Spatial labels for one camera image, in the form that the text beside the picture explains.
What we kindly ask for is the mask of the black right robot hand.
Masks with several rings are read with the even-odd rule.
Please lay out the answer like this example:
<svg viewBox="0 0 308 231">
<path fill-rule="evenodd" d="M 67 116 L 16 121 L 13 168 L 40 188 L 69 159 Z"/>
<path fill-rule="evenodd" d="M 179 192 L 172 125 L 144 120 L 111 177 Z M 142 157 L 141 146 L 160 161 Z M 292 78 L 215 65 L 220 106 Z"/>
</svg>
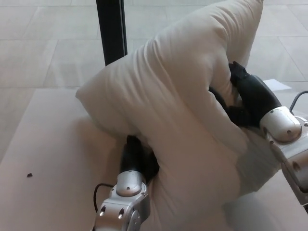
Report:
<svg viewBox="0 0 308 231">
<path fill-rule="evenodd" d="M 209 87 L 216 100 L 227 113 L 232 123 L 239 127 L 256 127 L 263 116 L 271 110 L 281 107 L 281 103 L 269 87 L 257 76 L 247 73 L 237 62 L 229 64 L 231 84 L 237 89 L 241 106 L 227 106 L 222 96 Z"/>
</svg>

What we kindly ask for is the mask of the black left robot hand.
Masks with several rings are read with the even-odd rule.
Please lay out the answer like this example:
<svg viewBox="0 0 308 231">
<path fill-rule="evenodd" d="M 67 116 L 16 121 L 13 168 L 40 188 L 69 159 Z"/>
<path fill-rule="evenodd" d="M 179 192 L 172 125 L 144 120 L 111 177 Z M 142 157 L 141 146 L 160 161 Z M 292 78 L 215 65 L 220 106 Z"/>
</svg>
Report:
<svg viewBox="0 0 308 231">
<path fill-rule="evenodd" d="M 130 170 L 140 172 L 149 184 L 157 175 L 159 164 L 154 152 L 148 150 L 137 137 L 128 135 L 122 151 L 119 173 Z"/>
</svg>

